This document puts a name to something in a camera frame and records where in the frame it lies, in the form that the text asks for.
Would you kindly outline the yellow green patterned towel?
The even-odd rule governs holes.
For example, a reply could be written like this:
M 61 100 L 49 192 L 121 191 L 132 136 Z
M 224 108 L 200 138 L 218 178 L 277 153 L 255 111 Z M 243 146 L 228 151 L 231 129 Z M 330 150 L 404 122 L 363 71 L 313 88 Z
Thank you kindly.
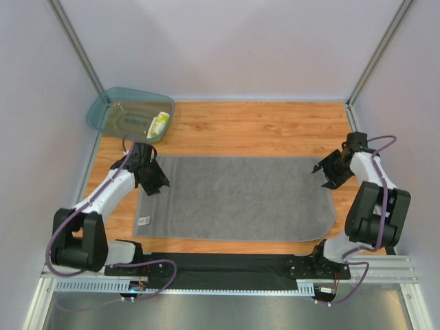
M 147 138 L 157 137 L 165 128 L 170 115 L 167 112 L 161 111 L 157 116 L 152 119 L 151 125 L 148 128 Z

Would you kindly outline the grey towel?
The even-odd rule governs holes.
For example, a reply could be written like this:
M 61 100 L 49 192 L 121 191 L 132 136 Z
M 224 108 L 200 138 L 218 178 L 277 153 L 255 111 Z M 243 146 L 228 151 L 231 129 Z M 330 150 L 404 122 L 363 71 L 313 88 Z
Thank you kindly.
M 324 238 L 336 208 L 314 157 L 160 156 L 170 186 L 141 192 L 137 237 L 307 242 Z

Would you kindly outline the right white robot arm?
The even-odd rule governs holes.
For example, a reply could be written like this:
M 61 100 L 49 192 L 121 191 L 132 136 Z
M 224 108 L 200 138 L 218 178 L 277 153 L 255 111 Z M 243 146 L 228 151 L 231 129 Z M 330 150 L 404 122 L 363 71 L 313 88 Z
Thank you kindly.
M 394 135 L 389 138 L 388 144 L 374 149 L 367 134 L 349 133 L 341 150 L 334 150 L 314 165 L 312 172 L 322 171 L 327 180 L 323 188 L 336 190 L 352 177 L 359 184 L 344 231 L 315 246 L 311 253 L 314 263 L 340 269 L 349 264 L 350 256 L 394 248 L 399 243 L 411 196 L 399 189 L 382 167 L 380 152 L 397 141 Z

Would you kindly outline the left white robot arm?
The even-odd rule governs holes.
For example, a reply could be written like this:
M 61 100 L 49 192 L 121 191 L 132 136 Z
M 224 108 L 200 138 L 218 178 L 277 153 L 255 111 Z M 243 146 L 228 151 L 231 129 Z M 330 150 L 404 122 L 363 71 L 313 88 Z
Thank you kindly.
M 71 208 L 56 211 L 45 251 L 47 268 L 57 276 L 70 277 L 98 272 L 107 266 L 131 267 L 140 245 L 132 241 L 109 242 L 105 221 L 136 188 L 151 196 L 164 186 L 169 187 L 170 182 L 157 162 L 156 148 L 132 143 L 88 197 Z

